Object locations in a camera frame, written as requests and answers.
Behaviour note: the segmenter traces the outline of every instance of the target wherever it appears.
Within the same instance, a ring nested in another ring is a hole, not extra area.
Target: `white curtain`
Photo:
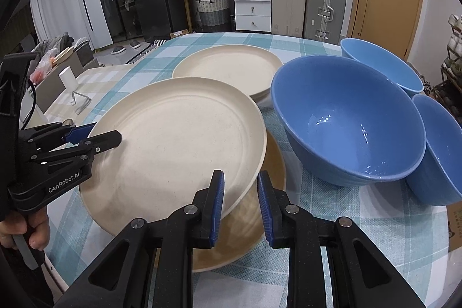
[[[40,41],[68,32],[75,40],[88,37],[78,0],[30,0],[32,18]]]

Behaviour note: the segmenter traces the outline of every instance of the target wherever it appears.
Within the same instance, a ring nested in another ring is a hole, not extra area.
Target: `blue gripper pad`
[[[225,173],[223,171],[220,171],[219,173],[217,193],[215,194],[215,200],[213,201],[212,226],[210,228],[209,236],[210,244],[212,247],[215,246],[215,243],[218,239],[221,220],[221,208],[223,207],[223,197],[225,195]]]
[[[96,123],[86,124],[85,126],[80,126],[72,128],[71,131],[66,135],[66,142],[77,145],[80,141],[88,138],[88,135],[92,131]]]
[[[266,240],[268,241],[270,247],[274,245],[274,229],[273,229],[273,216],[271,215],[271,209],[269,205],[269,200],[265,188],[265,178],[260,172],[257,178],[257,192],[258,192],[258,201],[260,202],[260,211],[262,212],[263,227],[265,229]]]

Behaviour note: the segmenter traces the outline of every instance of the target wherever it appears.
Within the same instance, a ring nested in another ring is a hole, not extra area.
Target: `table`
[[[79,76],[79,92],[93,98],[79,117],[69,109],[70,94],[63,93],[46,113],[50,121],[75,119],[87,124],[100,119],[129,93],[172,76],[186,56],[220,44],[249,44],[275,53],[284,63],[310,54],[341,55],[338,46],[294,37],[253,33],[187,34],[168,41],[136,65],[91,69]],[[445,207],[417,201],[405,181],[366,187],[332,186],[303,169],[287,141],[271,104],[260,103],[267,128],[284,155],[287,193],[294,204],[314,216],[335,220],[351,217],[372,239],[427,306],[443,292],[448,233]],[[56,270],[71,284],[112,236],[96,225],[86,212],[78,189],[49,205],[51,240],[45,249]],[[260,243],[240,260],[213,272],[193,276],[196,307],[285,307],[288,250],[270,250]],[[327,302],[332,306],[326,253],[323,251]]]

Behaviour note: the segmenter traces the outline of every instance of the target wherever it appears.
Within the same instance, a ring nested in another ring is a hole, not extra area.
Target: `screw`
[[[146,221],[143,218],[135,218],[130,222],[130,225],[133,229],[140,229],[145,223]]]
[[[353,221],[350,220],[350,218],[348,218],[348,217],[341,217],[339,219],[339,223],[340,223],[341,227],[351,227],[351,225],[353,224]]]
[[[296,205],[290,204],[286,206],[286,212],[289,214],[297,214],[300,211],[300,208]]]
[[[197,206],[195,206],[195,205],[187,205],[187,206],[184,207],[184,212],[186,214],[197,213]]]

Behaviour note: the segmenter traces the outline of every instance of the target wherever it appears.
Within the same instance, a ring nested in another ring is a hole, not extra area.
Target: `suitcase handle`
[[[334,9],[331,6],[327,6],[327,9],[330,11],[330,16],[327,22],[330,23],[332,20],[334,20]]]

